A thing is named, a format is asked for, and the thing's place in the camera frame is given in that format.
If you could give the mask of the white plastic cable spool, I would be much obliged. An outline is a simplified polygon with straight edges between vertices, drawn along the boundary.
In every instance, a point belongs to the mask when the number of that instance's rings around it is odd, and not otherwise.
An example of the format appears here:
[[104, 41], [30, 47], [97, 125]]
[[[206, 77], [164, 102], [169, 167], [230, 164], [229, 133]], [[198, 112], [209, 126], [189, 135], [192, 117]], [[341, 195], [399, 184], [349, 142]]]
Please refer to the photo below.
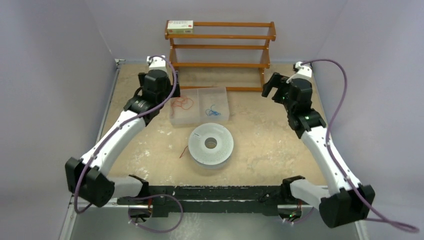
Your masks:
[[218, 123], [204, 123], [196, 127], [188, 138], [192, 159], [206, 169], [222, 168], [234, 150], [230, 131]]

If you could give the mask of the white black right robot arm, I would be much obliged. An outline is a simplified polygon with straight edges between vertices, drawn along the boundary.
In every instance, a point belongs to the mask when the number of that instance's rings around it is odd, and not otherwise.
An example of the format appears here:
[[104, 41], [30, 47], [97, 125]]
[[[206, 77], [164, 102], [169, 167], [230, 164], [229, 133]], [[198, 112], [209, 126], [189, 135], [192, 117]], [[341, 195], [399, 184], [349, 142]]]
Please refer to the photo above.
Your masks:
[[282, 200], [308, 203], [329, 228], [365, 220], [375, 191], [371, 185], [363, 185], [343, 160], [334, 160], [338, 151], [328, 150], [332, 141], [326, 136], [324, 119], [312, 108], [312, 83], [303, 78], [290, 80], [275, 72], [263, 85], [261, 95], [267, 97], [272, 88], [277, 89], [272, 100], [284, 106], [290, 128], [308, 148], [327, 183], [327, 189], [323, 189], [300, 175], [283, 179]]

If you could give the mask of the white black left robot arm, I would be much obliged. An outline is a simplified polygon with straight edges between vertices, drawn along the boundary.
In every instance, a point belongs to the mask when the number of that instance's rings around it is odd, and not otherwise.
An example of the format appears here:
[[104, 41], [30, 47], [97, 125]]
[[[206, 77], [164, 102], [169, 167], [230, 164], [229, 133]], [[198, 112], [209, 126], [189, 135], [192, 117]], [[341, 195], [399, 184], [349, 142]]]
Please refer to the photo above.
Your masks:
[[139, 73], [140, 87], [128, 100], [117, 121], [102, 139], [80, 158], [65, 163], [68, 190], [74, 194], [74, 210], [81, 214], [78, 199], [102, 207], [113, 198], [130, 197], [138, 205], [149, 199], [148, 182], [135, 175], [108, 178], [118, 156], [130, 141], [160, 113], [164, 104], [180, 93], [178, 72], [173, 79], [160, 69]]

